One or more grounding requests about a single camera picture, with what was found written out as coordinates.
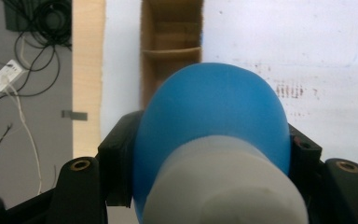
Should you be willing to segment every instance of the white power strip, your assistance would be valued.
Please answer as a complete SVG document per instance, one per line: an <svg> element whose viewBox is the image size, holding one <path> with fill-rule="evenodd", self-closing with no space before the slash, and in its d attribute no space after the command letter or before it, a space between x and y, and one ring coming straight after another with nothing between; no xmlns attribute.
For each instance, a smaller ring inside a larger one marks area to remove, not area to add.
<svg viewBox="0 0 358 224"><path fill-rule="evenodd" d="M16 61L10 60L0 70L0 93L4 91L9 84L19 79L24 72L24 69Z"/></svg>

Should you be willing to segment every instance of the cardboard box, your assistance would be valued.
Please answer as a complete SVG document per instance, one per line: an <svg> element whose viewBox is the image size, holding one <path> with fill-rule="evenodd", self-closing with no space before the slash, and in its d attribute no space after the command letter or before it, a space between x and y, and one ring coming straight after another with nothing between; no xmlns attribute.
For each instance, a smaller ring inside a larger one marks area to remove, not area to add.
<svg viewBox="0 0 358 224"><path fill-rule="evenodd" d="M201 0L144 0L141 12L141 93L145 108L173 73L200 62Z"/></svg>

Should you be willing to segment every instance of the brass screw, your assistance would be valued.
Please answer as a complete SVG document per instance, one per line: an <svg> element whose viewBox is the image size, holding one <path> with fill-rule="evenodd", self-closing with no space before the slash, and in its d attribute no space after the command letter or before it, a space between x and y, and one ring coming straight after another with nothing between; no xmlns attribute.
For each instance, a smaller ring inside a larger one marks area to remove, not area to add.
<svg viewBox="0 0 358 224"><path fill-rule="evenodd" d="M81 161L75 161L71 165L71 170L73 171L82 171L87 169L91 165L90 161L81 160Z"/></svg>
<svg viewBox="0 0 358 224"><path fill-rule="evenodd" d="M354 174L358 173L358 167L351 162L337 161L336 165L343 171L354 173Z"/></svg>

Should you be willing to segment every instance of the blue ball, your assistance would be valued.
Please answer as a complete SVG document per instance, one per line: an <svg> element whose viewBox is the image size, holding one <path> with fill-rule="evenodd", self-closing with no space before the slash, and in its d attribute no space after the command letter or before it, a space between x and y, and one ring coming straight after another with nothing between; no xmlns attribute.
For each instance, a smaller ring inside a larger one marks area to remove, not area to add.
<svg viewBox="0 0 358 224"><path fill-rule="evenodd" d="M142 118L133 157L133 198L140 220L162 163L182 144L209 135L243 139L289 172L288 123L269 84L233 65L193 64L166 80Z"/></svg>

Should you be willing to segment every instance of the blue and white object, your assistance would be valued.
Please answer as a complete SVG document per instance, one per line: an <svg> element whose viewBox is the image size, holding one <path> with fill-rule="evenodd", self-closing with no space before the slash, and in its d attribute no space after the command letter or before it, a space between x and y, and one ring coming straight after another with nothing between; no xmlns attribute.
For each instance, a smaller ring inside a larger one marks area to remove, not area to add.
<svg viewBox="0 0 358 224"><path fill-rule="evenodd" d="M289 162L286 116L261 77L228 64L190 65L160 87L141 121L133 158L138 219L307 223Z"/></svg>

